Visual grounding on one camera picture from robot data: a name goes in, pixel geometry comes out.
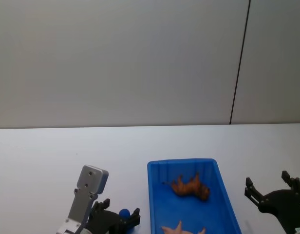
blue plastic bin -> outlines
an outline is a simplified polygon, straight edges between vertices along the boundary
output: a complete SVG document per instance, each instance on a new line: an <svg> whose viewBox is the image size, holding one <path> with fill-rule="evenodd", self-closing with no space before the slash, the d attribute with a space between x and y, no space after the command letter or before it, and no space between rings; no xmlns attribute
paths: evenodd
<svg viewBox="0 0 300 234"><path fill-rule="evenodd" d="M193 196L179 197L164 182L183 175L188 182L199 172L199 179L210 188L207 201ZM241 234L217 162L213 159L175 159L148 163L151 234L163 234L162 226L197 234Z"/></svg>

gray wall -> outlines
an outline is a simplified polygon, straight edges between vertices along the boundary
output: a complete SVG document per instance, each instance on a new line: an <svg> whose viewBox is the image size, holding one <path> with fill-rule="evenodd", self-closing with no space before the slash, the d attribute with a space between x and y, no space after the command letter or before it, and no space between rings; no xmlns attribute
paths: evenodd
<svg viewBox="0 0 300 234"><path fill-rule="evenodd" d="M267 2L252 1L233 123L300 121L300 0ZM247 7L0 0L0 128L229 124Z"/></svg>

brown toy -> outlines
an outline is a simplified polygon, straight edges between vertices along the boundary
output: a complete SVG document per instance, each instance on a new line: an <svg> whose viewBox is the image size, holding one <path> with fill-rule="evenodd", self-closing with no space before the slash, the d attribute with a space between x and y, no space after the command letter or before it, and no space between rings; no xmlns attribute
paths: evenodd
<svg viewBox="0 0 300 234"><path fill-rule="evenodd" d="M196 173L195 178L191 178L187 184L182 181L182 175L178 177L177 182L174 180L170 186L178 196L194 195L202 201L208 199L210 190L199 181L199 173Z"/></svg>
<svg viewBox="0 0 300 234"><path fill-rule="evenodd" d="M176 229L168 228L168 227L162 227L162 230L164 234L193 234L188 231L182 230L182 222L179 221L178 226ZM205 228L202 229L202 231L198 232L198 234L205 234Z"/></svg>

white tabletop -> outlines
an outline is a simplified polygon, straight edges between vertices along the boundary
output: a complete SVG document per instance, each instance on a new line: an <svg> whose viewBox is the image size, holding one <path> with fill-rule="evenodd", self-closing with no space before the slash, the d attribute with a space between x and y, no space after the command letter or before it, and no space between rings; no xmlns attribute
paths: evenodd
<svg viewBox="0 0 300 234"><path fill-rule="evenodd" d="M250 176L262 193L300 177L300 124L0 130L0 233L55 234L72 204L82 166L109 171L110 210L140 208L138 234L150 233L147 163L217 160L243 234L282 234L271 214L244 196Z"/></svg>

vertical line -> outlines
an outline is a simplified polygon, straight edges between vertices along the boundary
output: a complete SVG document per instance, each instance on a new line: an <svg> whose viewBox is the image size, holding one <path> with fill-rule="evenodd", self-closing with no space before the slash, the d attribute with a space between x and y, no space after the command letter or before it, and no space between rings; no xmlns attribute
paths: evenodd
<svg viewBox="0 0 300 234"><path fill-rule="evenodd" d="M248 21L248 15L249 15L249 8L250 8L250 6L251 6L251 0L248 1L248 8L247 8L247 14L246 14L246 21L245 21L245 28L244 28L244 34L243 34L242 48L241 48L241 54L240 54L240 60L239 60L239 68L238 68L236 86L234 88L234 95L233 95L233 101L232 101L232 108L231 108L231 114L230 114L230 122L229 122L229 124L231 124L231 121L232 121L234 101L236 99L237 86L238 86L238 81L239 81L239 74L240 74L240 68L241 68L241 61L242 61L242 55L243 55L243 48L244 48L245 35L246 35L246 28L247 28L247 21Z"/></svg>

